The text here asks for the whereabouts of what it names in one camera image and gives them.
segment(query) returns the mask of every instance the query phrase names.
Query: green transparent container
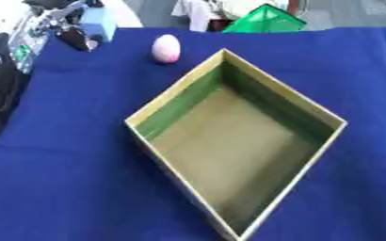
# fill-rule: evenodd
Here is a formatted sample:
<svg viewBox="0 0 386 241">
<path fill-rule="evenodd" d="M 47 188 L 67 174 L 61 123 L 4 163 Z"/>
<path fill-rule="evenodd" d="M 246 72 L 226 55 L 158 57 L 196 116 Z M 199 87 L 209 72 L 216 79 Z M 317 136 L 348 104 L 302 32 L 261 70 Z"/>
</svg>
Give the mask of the green transparent container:
<svg viewBox="0 0 386 241">
<path fill-rule="evenodd" d="M 222 32 L 240 33 L 273 33 L 296 32 L 301 30 L 306 22 L 275 8 L 269 4 L 263 4 L 243 18 L 236 20 Z"/>
</svg>

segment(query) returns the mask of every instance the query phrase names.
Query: square box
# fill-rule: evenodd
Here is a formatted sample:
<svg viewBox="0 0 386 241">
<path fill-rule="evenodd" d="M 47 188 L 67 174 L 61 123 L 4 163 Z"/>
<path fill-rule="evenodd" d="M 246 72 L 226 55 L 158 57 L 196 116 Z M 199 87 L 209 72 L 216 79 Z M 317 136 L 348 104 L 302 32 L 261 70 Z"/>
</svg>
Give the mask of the square box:
<svg viewBox="0 0 386 241">
<path fill-rule="evenodd" d="M 226 49 L 125 122 L 228 240 L 249 239 L 346 127 Z"/>
</svg>

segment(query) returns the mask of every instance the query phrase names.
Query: blue tablecloth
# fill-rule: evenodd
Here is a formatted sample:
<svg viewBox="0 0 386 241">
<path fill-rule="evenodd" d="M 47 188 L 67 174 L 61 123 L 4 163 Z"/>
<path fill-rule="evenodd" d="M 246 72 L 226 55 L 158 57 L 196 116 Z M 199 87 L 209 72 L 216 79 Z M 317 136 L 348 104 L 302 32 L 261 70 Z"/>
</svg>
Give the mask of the blue tablecloth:
<svg viewBox="0 0 386 241">
<path fill-rule="evenodd" d="M 159 65 L 154 38 L 176 35 Z M 386 240 L 386 29 L 200 34 L 123 29 L 81 53 L 49 41 L 0 136 L 0 241 L 218 240 L 122 121 L 220 48 L 349 121 L 252 240 Z"/>
</svg>

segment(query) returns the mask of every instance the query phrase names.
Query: pink ball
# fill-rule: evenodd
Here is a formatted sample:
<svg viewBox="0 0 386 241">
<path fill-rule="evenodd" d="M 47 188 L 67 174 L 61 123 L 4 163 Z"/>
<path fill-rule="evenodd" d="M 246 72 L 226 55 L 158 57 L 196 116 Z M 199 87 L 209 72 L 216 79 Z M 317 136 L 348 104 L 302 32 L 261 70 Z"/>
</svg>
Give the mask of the pink ball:
<svg viewBox="0 0 386 241">
<path fill-rule="evenodd" d="M 163 35 L 153 43 L 153 57 L 161 63 L 173 63 L 177 61 L 180 53 L 180 42 L 171 34 Z"/>
</svg>

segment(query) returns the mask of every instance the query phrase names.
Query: white object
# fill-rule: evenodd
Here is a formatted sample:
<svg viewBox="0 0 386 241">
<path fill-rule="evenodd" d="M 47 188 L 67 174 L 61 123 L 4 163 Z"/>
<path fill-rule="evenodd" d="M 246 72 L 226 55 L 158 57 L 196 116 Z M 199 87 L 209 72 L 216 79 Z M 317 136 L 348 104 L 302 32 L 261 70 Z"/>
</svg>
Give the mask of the white object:
<svg viewBox="0 0 386 241">
<path fill-rule="evenodd" d="M 236 20 L 248 15 L 263 4 L 270 4 L 276 8 L 287 10 L 288 0 L 217 0 L 217 4 L 227 18 Z"/>
<path fill-rule="evenodd" d="M 173 35 L 163 35 L 153 43 L 152 53 L 161 63 L 173 63 L 180 57 L 180 42 Z"/>
<path fill-rule="evenodd" d="M 122 0 L 102 0 L 113 15 L 117 27 L 143 27 L 137 15 Z"/>
<path fill-rule="evenodd" d="M 214 13 L 212 6 L 203 0 L 178 0 L 171 15 L 188 16 L 190 30 L 198 32 L 205 32 L 211 20 L 220 19 L 219 15 Z"/>
<path fill-rule="evenodd" d="M 236 20 L 247 15 L 262 4 L 271 4 L 286 10 L 289 0 L 177 0 L 171 15 L 187 16 L 190 19 L 190 30 L 205 32 L 211 20 L 228 17 Z"/>
</svg>

